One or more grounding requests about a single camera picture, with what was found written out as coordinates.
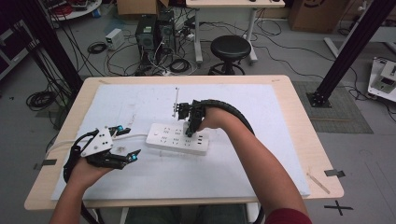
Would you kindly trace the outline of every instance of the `gray mat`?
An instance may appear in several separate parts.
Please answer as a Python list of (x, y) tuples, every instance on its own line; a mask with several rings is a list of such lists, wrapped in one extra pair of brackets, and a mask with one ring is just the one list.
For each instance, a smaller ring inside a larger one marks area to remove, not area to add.
[(306, 114), (318, 133), (373, 133), (353, 98), (345, 88), (335, 88), (329, 98), (331, 108), (312, 107), (306, 94), (314, 92), (320, 82), (293, 82)]

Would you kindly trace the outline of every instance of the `red sleeve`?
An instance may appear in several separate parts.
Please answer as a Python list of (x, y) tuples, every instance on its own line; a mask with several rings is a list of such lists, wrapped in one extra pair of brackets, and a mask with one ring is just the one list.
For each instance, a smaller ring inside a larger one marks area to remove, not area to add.
[(309, 217), (303, 213), (289, 208), (281, 208), (273, 211), (264, 224), (312, 224)]

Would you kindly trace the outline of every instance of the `person's left hand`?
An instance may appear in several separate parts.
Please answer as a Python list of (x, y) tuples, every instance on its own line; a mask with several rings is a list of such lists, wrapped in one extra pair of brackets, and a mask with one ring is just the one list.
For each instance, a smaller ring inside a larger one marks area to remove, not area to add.
[(77, 162), (72, 174), (70, 175), (68, 185), (74, 185), (75, 187), (87, 189), (92, 186), (98, 179), (103, 175), (112, 171), (111, 168), (103, 168), (92, 166), (87, 163), (85, 158), (80, 158)]

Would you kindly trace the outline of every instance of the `black tape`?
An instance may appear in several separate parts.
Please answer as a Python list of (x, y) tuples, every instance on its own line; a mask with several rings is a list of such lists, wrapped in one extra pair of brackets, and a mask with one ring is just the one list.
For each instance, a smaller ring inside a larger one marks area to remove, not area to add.
[(344, 173), (344, 171), (337, 171), (337, 170), (335, 170), (335, 169), (334, 169), (334, 170), (324, 171), (324, 173), (326, 174), (326, 176), (333, 176), (333, 175), (336, 175), (338, 178), (346, 176), (346, 174)]
[(336, 206), (334, 206), (334, 205), (324, 205), (324, 208), (337, 209), (338, 212), (340, 213), (340, 216), (344, 215), (343, 211), (342, 211), (343, 209), (345, 209), (345, 210), (353, 210), (352, 207), (340, 206), (340, 204), (338, 203), (337, 200), (335, 200), (335, 204), (336, 204)]
[(45, 165), (55, 165), (56, 164), (56, 160), (44, 160), (41, 163), (41, 166), (45, 166)]

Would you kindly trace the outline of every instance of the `robotic hand device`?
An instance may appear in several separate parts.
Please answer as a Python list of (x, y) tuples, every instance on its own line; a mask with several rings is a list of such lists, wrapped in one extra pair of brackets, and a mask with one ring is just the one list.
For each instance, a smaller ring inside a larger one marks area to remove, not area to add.
[(192, 137), (192, 135), (198, 130), (203, 118), (205, 117), (205, 108), (207, 106), (217, 107), (233, 114), (234, 116), (239, 118), (254, 134), (253, 129), (248, 123), (248, 120), (238, 109), (236, 109), (232, 105), (218, 100), (193, 100), (191, 105), (189, 105), (188, 103), (180, 103), (174, 105), (174, 112), (178, 113), (178, 119), (189, 118), (189, 127), (186, 130), (186, 135), (188, 137)]
[[(100, 131), (95, 130), (83, 134), (76, 140), (73, 146), (71, 146), (69, 159), (64, 165), (64, 181), (66, 183), (68, 182), (74, 167), (81, 157), (84, 157), (87, 162), (93, 166), (119, 170), (122, 170), (129, 163), (137, 161), (137, 155), (140, 149), (128, 153), (126, 156), (116, 155), (110, 152), (110, 149), (114, 146), (113, 139), (117, 139), (117, 136), (127, 134), (130, 131), (131, 129), (123, 129), (122, 126), (119, 125), (111, 128), (105, 127)], [(81, 148), (78, 143), (86, 137), (90, 137), (90, 139), (85, 146)], [(84, 203), (81, 204), (81, 215), (91, 224), (102, 223), (93, 218), (86, 209)]]

